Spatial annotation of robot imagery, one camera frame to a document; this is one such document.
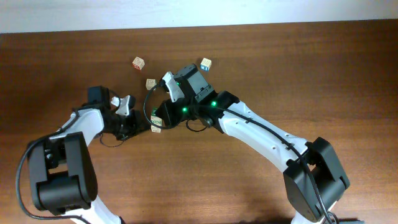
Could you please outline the wooden block letter J blue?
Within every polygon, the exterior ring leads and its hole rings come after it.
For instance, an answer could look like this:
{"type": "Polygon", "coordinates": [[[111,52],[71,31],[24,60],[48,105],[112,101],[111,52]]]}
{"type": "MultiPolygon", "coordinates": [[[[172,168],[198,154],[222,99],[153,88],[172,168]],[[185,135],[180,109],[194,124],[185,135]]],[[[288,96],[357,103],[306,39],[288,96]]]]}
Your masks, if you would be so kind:
{"type": "Polygon", "coordinates": [[[160,132],[162,131],[160,128],[155,127],[155,126],[153,126],[153,125],[152,125],[150,128],[151,128],[151,131],[152,131],[153,133],[160,133],[160,132]]]}

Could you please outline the wooden block green yellow sides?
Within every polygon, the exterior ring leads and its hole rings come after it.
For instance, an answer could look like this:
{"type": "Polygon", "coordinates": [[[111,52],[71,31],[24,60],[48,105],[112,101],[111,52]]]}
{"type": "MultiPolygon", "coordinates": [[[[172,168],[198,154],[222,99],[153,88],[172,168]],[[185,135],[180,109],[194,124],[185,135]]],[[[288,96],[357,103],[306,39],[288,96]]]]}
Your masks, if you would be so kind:
{"type": "Polygon", "coordinates": [[[157,116],[151,116],[150,120],[157,126],[162,126],[162,120],[157,116]]]}

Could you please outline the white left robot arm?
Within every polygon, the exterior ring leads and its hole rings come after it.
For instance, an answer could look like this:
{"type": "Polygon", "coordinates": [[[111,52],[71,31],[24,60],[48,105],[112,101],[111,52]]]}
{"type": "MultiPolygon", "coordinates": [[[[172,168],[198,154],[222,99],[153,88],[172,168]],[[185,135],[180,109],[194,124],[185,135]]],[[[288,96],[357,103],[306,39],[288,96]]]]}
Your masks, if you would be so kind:
{"type": "Polygon", "coordinates": [[[88,146],[104,133],[124,142],[149,129],[136,99],[119,97],[104,86],[88,89],[87,101],[71,113],[56,132],[28,144],[32,202],[50,212],[49,219],[71,219],[75,223],[123,223],[98,195],[98,182],[88,146]]]}

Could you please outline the wooden block number 1 red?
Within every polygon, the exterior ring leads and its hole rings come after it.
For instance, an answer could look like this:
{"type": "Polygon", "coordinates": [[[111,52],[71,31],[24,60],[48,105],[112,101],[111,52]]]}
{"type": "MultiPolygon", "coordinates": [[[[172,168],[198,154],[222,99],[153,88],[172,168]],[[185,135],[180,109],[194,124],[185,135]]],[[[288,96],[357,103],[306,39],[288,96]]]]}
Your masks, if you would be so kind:
{"type": "Polygon", "coordinates": [[[151,116],[157,117],[157,114],[156,114],[157,110],[158,110],[158,108],[153,108],[152,112],[151,112],[151,116]]]}

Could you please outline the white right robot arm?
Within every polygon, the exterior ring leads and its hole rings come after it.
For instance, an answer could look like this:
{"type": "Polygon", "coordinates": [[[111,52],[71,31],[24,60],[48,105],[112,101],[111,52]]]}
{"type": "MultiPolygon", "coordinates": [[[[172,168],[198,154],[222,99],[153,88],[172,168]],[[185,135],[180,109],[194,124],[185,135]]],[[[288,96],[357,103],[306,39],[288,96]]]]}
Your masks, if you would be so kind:
{"type": "Polygon", "coordinates": [[[237,96],[217,92],[196,65],[176,74],[167,72],[159,82],[170,95],[156,116],[168,128],[199,120],[206,128],[236,138],[264,156],[282,173],[292,223],[338,223],[332,208],[350,186],[333,146],[318,137],[310,142],[258,116],[237,96]]]}

